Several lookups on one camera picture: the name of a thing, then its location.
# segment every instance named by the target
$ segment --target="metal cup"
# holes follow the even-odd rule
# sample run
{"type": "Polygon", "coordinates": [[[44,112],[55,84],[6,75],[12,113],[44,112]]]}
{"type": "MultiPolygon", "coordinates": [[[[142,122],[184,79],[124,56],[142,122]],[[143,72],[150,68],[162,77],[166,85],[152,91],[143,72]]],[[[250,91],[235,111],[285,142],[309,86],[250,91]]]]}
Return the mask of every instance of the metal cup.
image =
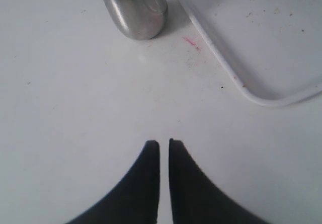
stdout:
{"type": "Polygon", "coordinates": [[[128,38],[150,39],[165,26],[167,0],[103,0],[115,25],[128,38]]]}

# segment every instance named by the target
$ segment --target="white plastic tray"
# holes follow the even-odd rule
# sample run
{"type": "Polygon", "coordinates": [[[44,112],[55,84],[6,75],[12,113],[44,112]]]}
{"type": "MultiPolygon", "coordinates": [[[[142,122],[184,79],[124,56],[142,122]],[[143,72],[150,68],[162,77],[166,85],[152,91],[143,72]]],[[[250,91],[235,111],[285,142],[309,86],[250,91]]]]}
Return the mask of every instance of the white plastic tray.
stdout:
{"type": "Polygon", "coordinates": [[[322,0],[179,0],[249,100],[283,106],[322,91],[322,0]]]}

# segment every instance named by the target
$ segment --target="white tabletop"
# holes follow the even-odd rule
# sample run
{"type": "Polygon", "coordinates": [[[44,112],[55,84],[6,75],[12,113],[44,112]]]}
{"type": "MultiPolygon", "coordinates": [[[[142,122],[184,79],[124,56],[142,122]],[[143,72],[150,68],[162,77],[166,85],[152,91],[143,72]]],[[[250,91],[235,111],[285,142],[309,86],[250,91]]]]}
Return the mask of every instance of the white tabletop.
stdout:
{"type": "Polygon", "coordinates": [[[322,222],[322,97],[252,104],[168,2],[167,28],[136,42],[102,0],[0,0],[1,223],[67,222],[117,184],[148,139],[161,145],[158,222],[172,223],[170,137],[258,216],[322,222]]]}

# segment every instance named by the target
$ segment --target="black object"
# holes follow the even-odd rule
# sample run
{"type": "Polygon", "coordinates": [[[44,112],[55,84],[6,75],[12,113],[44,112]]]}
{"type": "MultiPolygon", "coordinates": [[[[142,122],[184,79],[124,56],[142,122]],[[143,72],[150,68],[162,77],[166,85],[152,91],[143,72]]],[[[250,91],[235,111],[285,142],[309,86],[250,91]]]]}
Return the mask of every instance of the black object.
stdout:
{"type": "Polygon", "coordinates": [[[114,189],[68,224],[155,224],[159,189],[159,144],[148,141],[114,189]]]}
{"type": "Polygon", "coordinates": [[[169,182],[174,224],[267,224],[222,193],[181,141],[170,139],[169,182]]]}

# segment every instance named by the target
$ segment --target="tray rim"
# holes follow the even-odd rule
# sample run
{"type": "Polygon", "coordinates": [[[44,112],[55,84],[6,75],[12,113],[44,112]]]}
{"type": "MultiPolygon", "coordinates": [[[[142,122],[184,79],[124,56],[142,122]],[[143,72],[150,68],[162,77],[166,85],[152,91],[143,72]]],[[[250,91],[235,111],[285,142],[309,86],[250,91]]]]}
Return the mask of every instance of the tray rim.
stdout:
{"type": "Polygon", "coordinates": [[[236,87],[239,89],[239,91],[251,102],[264,106],[264,107],[282,107],[287,106],[290,104],[294,104],[297,102],[301,102],[304,100],[307,100],[309,98],[312,98],[319,93],[322,92],[322,83],[317,84],[315,87],[309,87],[302,91],[299,91],[293,95],[280,98],[280,99],[265,99],[262,97],[259,97],[252,93],[247,87],[245,87],[242,80],[238,77],[238,74],[233,70],[233,68],[230,66],[228,61],[225,59],[223,54],[220,52],[216,44],[213,42],[211,37],[208,34],[208,27],[206,26],[206,22],[203,19],[203,16],[200,14],[199,10],[195,7],[195,5],[190,2],[189,0],[178,0],[180,4],[182,5],[183,9],[188,14],[188,17],[190,18],[193,25],[196,27],[198,32],[201,34],[207,45],[209,46],[210,50],[213,52],[217,60],[220,62],[220,64],[223,66],[223,68],[228,73],[231,80],[234,82],[236,87]]]}

